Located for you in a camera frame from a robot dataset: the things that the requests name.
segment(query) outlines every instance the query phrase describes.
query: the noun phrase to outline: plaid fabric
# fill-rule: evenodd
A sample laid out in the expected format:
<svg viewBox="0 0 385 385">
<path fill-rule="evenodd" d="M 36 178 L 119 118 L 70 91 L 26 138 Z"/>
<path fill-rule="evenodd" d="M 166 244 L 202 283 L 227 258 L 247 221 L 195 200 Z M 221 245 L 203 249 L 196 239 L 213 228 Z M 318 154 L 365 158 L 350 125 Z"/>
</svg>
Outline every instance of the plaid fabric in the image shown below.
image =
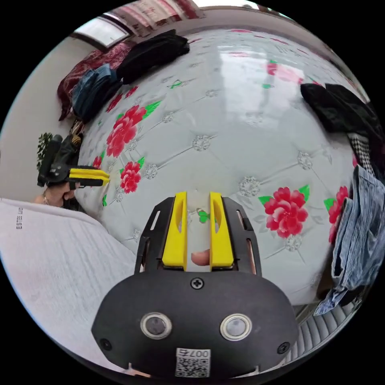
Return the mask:
<svg viewBox="0 0 385 385">
<path fill-rule="evenodd" d="M 375 176 L 370 162 L 370 147 L 368 139 L 358 134 L 349 134 L 348 137 L 360 165 L 370 174 Z"/>
</svg>

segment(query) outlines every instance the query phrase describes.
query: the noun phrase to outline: blue denim jacket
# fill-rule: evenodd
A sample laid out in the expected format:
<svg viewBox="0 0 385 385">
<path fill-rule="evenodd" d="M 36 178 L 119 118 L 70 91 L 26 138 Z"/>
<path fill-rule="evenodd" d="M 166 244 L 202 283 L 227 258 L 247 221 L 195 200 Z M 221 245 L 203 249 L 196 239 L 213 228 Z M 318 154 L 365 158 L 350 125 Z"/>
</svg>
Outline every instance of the blue denim jacket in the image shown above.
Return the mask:
<svg viewBox="0 0 385 385">
<path fill-rule="evenodd" d="M 89 120 L 99 108 L 120 88 L 121 82 L 109 64 L 89 70 L 72 92 L 72 105 L 77 116 Z"/>
<path fill-rule="evenodd" d="M 334 309 L 348 291 L 373 284 L 384 257 L 385 186 L 357 166 L 353 172 L 353 199 L 345 199 L 333 250 L 334 287 L 314 315 Z"/>
</svg>

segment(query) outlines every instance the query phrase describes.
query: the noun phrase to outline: wall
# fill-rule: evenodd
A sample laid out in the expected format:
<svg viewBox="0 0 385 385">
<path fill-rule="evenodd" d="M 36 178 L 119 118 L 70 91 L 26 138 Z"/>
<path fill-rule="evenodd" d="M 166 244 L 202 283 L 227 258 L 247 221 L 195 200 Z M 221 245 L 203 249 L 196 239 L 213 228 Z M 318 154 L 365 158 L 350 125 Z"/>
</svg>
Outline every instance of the wall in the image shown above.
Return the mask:
<svg viewBox="0 0 385 385">
<path fill-rule="evenodd" d="M 0 137 L 0 197 L 22 201 L 40 194 L 36 152 L 44 132 L 68 135 L 71 121 L 59 122 L 57 87 L 68 72 L 94 48 L 67 38 L 34 70 L 17 95 Z"/>
</svg>

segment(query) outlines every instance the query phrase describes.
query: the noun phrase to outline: black jacket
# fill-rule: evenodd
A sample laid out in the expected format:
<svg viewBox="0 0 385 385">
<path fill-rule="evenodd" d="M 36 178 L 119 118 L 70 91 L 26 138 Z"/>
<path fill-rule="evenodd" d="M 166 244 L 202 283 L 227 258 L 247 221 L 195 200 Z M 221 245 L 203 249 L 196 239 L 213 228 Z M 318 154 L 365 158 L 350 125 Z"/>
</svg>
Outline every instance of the black jacket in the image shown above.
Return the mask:
<svg viewBox="0 0 385 385">
<path fill-rule="evenodd" d="M 152 67 L 168 64 L 189 51 L 188 40 L 172 29 L 134 46 L 116 69 L 116 75 L 124 84 L 130 84 Z"/>
</svg>

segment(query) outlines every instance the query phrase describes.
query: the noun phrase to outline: floral bedspread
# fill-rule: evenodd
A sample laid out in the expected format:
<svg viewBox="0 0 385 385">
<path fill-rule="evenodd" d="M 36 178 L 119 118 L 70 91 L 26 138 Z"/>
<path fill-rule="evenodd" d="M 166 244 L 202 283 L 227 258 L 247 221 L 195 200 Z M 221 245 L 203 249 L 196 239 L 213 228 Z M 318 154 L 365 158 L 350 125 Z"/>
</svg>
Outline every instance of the floral bedspread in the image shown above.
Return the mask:
<svg viewBox="0 0 385 385">
<path fill-rule="evenodd" d="M 263 276 L 293 305 L 310 303 L 355 159 L 344 135 L 323 130 L 299 84 L 357 92 L 330 63 L 274 35 L 229 29 L 188 38 L 189 54 L 119 90 L 89 124 L 79 164 L 111 182 L 77 198 L 136 252 L 153 207 L 187 191 L 190 254 L 209 248 L 209 192 L 231 197 L 256 232 Z"/>
</svg>

